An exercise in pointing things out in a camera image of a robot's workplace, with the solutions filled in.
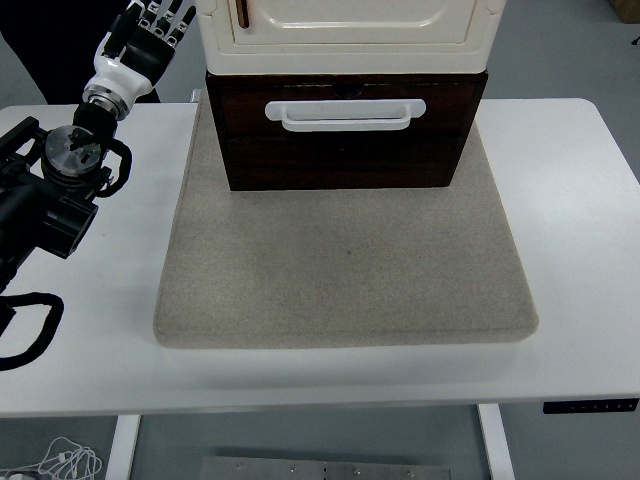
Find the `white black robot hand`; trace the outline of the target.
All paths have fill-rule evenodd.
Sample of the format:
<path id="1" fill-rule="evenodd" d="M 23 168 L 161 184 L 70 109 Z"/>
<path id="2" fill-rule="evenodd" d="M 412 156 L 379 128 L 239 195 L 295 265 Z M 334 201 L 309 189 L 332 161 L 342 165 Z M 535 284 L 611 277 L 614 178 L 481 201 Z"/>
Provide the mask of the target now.
<path id="1" fill-rule="evenodd" d="M 196 15 L 180 1 L 132 1 L 116 18 L 94 55 L 94 76 L 82 99 L 126 110 L 151 93 L 173 60 Z"/>

